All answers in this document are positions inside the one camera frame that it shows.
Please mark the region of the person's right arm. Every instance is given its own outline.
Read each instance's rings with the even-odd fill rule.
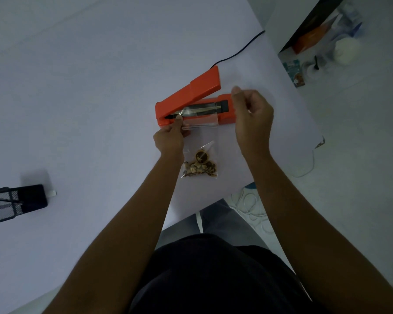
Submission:
[[[393,313],[393,288],[295,188],[269,152],[273,108],[232,90],[236,137],[278,240],[310,297],[335,313]]]

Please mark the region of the person's right hand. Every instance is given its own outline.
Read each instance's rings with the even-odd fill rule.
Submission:
[[[236,137],[240,150],[251,163],[270,158],[269,135],[274,109],[256,90],[241,90],[235,86],[231,98],[236,112]]]

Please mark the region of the person's left arm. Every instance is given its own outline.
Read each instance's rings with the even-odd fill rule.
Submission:
[[[87,248],[43,314],[121,313],[154,252],[183,163],[182,118],[154,135],[161,156]]]

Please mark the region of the orange heat sealer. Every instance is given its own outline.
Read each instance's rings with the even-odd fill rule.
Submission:
[[[195,78],[191,83],[157,102],[155,106],[156,119],[160,127],[167,126],[175,120],[176,116],[182,114],[185,119],[200,119],[217,114],[218,124],[230,124],[236,122],[231,94],[221,94],[216,98],[205,98],[221,89],[220,73],[218,67],[214,66],[201,76]]]

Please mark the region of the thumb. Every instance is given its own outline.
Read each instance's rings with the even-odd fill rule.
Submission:
[[[177,115],[175,121],[172,124],[172,130],[181,131],[183,125],[183,117],[181,115]]]
[[[231,100],[233,101],[233,107],[236,111],[236,116],[243,117],[248,115],[248,109],[246,107],[246,98],[243,91],[238,86],[234,86],[231,89]]]

